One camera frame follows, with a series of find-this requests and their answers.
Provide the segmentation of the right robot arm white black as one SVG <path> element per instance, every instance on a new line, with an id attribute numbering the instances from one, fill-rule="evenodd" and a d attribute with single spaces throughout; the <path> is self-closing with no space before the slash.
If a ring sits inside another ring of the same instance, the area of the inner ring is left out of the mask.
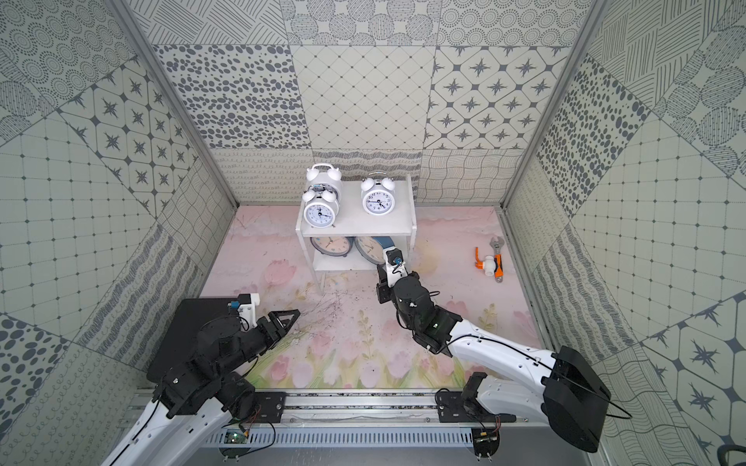
<path id="1" fill-rule="evenodd" d="M 598 451 L 608 408 L 621 406 L 579 351 L 534 349 L 480 329 L 434 304 L 419 275 L 403 264 L 379 265 L 377 273 L 379 302 L 394 304 L 397 320 L 418 345 L 507 376 L 528 390 L 528 402 L 565 442 L 584 452 Z"/>

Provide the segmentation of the white metal twin-bell alarm clock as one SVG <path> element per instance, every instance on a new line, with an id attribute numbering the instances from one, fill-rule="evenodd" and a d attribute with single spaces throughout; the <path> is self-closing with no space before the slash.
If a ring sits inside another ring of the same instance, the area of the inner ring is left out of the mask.
<path id="1" fill-rule="evenodd" d="M 396 183 L 386 172 L 371 172 L 361 181 L 361 204 L 372 216 L 382 217 L 396 207 Z"/>

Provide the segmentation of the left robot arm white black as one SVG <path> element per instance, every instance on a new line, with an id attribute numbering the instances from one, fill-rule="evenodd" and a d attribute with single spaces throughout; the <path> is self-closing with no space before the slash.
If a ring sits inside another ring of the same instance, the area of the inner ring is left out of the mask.
<path id="1" fill-rule="evenodd" d="M 223 427 L 247 434 L 281 421 L 287 394 L 258 392 L 236 370 L 274 349 L 300 318 L 273 311 L 250 323 L 231 311 L 207 322 L 190 358 L 170 368 L 151 403 L 104 465 L 183 465 Z"/>

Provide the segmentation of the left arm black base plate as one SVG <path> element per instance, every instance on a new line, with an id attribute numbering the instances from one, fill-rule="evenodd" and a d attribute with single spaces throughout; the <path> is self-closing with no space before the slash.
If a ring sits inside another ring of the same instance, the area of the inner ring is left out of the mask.
<path id="1" fill-rule="evenodd" d="M 260 391 L 243 395 L 235 406 L 237 423 L 279 423 L 285 410 L 287 392 Z"/>

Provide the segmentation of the blue round alarm clock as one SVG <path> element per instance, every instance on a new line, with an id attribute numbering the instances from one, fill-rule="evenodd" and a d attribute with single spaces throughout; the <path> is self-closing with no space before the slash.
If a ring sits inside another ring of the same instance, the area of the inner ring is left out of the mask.
<path id="1" fill-rule="evenodd" d="M 386 262 L 384 251 L 396 245 L 389 236 L 359 236 L 355 238 L 355 246 L 368 262 L 383 265 Z"/>
<path id="2" fill-rule="evenodd" d="M 346 257 L 353 250 L 355 239 L 344 236 L 311 237 L 310 242 L 324 256 Z"/>

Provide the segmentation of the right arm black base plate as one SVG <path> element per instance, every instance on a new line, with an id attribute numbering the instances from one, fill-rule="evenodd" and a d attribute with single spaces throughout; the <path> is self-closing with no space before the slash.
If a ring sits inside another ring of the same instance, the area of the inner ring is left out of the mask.
<path id="1" fill-rule="evenodd" d="M 517 417 L 512 414 L 494 415 L 478 406 L 466 408 L 462 401 L 461 391 L 451 391 L 447 388 L 441 388 L 435 392 L 434 401 L 440 423 L 484 423 L 495 425 L 497 421 L 501 421 L 502 423 L 515 423 L 517 421 Z"/>

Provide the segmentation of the small white twin-bell alarm clock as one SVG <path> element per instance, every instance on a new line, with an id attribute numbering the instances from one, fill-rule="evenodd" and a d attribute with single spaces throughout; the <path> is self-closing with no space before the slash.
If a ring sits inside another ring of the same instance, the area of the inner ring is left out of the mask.
<path id="1" fill-rule="evenodd" d="M 302 218 L 314 228 L 332 227 L 339 212 L 338 193 L 331 186 L 315 184 L 303 193 Z"/>

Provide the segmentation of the white plastic twin-bell alarm clock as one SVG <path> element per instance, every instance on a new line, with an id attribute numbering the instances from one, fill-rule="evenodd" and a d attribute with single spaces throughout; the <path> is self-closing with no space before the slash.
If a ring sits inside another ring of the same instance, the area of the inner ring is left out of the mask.
<path id="1" fill-rule="evenodd" d="M 306 188 L 316 192 L 326 190 L 339 196 L 342 191 L 342 173 L 329 163 L 315 164 L 306 171 Z"/>

